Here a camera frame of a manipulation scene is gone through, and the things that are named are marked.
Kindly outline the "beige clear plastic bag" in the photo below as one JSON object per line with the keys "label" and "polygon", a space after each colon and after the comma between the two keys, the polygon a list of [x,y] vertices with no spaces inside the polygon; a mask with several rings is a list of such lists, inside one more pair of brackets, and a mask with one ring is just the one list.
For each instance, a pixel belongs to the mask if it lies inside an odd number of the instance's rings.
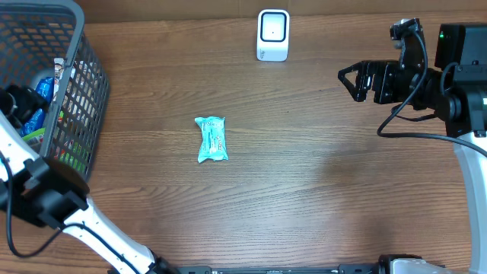
{"label": "beige clear plastic bag", "polygon": [[91,69],[93,65],[97,66],[93,62],[74,62],[65,95],[60,100],[58,96],[61,91],[61,80],[65,73],[65,60],[54,58],[53,103],[61,101],[61,107],[66,108],[68,113],[76,115],[77,119],[85,116],[93,117],[95,114],[94,88],[99,80]]}

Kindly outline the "teal wet wipes pack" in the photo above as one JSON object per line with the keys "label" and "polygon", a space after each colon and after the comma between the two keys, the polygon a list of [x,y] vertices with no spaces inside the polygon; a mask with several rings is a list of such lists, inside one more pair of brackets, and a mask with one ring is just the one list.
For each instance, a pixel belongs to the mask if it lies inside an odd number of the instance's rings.
{"label": "teal wet wipes pack", "polygon": [[195,123],[201,129],[202,143],[197,161],[227,161],[228,151],[225,140],[225,118],[216,116],[196,117]]}

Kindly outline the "blue snack bar wrapper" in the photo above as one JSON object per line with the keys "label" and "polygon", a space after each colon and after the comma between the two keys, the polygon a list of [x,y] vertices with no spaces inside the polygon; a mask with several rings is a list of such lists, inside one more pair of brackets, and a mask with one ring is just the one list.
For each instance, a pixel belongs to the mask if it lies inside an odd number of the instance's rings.
{"label": "blue snack bar wrapper", "polygon": [[[50,104],[53,99],[54,78],[46,77],[41,79],[36,86],[35,91]],[[29,135],[43,127],[46,118],[46,111],[38,109],[34,115],[22,126],[20,135],[22,137]]]}

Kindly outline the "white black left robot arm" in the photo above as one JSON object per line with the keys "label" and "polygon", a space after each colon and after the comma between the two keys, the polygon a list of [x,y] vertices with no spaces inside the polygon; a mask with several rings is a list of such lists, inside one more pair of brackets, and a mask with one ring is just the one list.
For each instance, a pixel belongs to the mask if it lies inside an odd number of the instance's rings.
{"label": "white black left robot arm", "polygon": [[[65,233],[103,257],[113,273],[175,273],[174,267],[123,233],[99,210],[77,171],[40,156],[20,137],[18,129],[37,110],[48,107],[27,86],[1,89],[1,209],[6,214],[10,251],[19,258],[34,257]],[[37,250],[21,253],[14,245],[13,217],[55,232]]]}

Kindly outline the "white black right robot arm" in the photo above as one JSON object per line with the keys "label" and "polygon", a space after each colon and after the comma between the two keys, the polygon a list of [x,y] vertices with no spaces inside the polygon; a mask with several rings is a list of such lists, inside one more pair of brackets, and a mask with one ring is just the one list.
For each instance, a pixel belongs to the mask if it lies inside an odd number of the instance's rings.
{"label": "white black right robot arm", "polygon": [[[390,27],[401,50],[398,60],[364,60],[338,72],[353,100],[374,92],[376,104],[392,104],[377,129],[384,138],[436,139],[451,142],[463,173],[471,234],[470,273],[486,271],[486,25],[442,24],[434,67],[428,64],[419,19],[402,19]],[[438,118],[445,135],[385,132],[405,107],[431,109],[419,121]]]}

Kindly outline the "green clear snack bag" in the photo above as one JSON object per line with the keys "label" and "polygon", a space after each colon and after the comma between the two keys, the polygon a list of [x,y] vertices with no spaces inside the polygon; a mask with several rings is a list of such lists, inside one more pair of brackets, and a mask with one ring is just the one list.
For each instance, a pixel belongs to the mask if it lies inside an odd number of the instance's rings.
{"label": "green clear snack bag", "polygon": [[[76,171],[86,174],[88,163],[93,150],[93,137],[88,131],[89,119],[77,119],[76,115],[61,110],[57,119],[53,137],[49,140],[47,148],[48,155],[54,160],[61,161]],[[44,145],[46,127],[21,138],[37,153]]]}

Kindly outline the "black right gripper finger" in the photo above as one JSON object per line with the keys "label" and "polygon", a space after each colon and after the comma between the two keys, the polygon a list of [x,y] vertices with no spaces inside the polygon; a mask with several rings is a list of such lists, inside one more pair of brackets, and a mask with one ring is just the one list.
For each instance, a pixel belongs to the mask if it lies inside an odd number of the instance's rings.
{"label": "black right gripper finger", "polygon": [[344,78],[348,73],[351,72],[359,72],[362,68],[362,62],[357,62],[353,65],[350,65],[346,68],[343,68],[339,70],[338,72],[338,78]]}
{"label": "black right gripper finger", "polygon": [[359,102],[359,99],[360,99],[359,89],[356,87],[355,84],[351,83],[350,80],[347,79],[346,75],[347,75],[347,72],[338,72],[338,79],[344,85],[344,87],[347,89],[347,91],[351,95],[352,99],[354,101]]}

